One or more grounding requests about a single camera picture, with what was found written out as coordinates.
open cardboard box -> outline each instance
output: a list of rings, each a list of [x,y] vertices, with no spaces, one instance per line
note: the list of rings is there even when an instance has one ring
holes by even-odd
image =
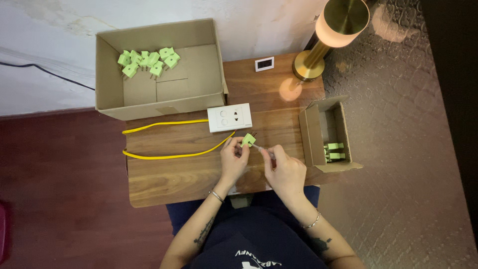
[[[123,50],[173,47],[181,57],[155,81],[149,71],[123,80]],[[213,19],[101,32],[96,37],[96,110],[134,120],[223,106],[228,93]]]
[[[347,98],[348,95],[314,101],[300,112],[299,124],[306,165],[315,166],[325,173],[363,167],[352,161],[350,153],[347,124],[342,105]],[[324,154],[324,144],[327,143],[344,143],[344,148],[333,152],[345,153],[346,158],[327,163]]]

lamp shade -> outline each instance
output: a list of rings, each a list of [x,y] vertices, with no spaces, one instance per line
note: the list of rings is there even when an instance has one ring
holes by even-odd
[[[344,47],[369,24],[370,12],[362,0],[330,0],[320,13],[315,32],[324,44]]]

screwdriver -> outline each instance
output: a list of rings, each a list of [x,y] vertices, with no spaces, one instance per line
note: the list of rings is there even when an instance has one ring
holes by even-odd
[[[251,144],[250,142],[249,142],[249,145],[255,147],[255,148],[258,149],[259,151],[261,151],[261,149],[263,149],[263,147],[257,146],[257,145],[255,145],[255,144]],[[275,155],[274,155],[274,153],[270,152],[270,150],[268,150],[268,149],[265,149],[265,150],[267,151],[267,153],[269,153],[269,156],[271,156],[271,159],[275,160]]]

hand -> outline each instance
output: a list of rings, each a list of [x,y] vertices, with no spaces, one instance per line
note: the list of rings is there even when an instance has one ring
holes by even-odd
[[[249,147],[240,147],[239,142],[244,137],[229,138],[221,149],[222,175],[220,183],[232,188],[244,173],[249,158]]]
[[[261,150],[264,158],[264,174],[272,189],[287,205],[304,197],[305,173],[307,167],[301,161],[290,157],[281,145],[269,148],[276,158],[276,168],[272,169],[271,156],[265,149]]]

tattoo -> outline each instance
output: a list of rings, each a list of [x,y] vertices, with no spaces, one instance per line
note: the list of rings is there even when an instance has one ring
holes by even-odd
[[[201,247],[203,245],[207,234],[209,234],[209,230],[211,229],[213,222],[214,222],[214,217],[212,217],[211,220],[208,223],[206,223],[206,226],[204,227],[204,230],[202,230],[201,233],[199,234],[199,237],[194,239],[194,243],[196,243],[198,247]]]
[[[320,238],[312,238],[312,250],[319,256],[322,257],[322,253],[329,248],[327,247],[327,243],[332,241],[331,238],[327,239],[327,241],[323,241]]]

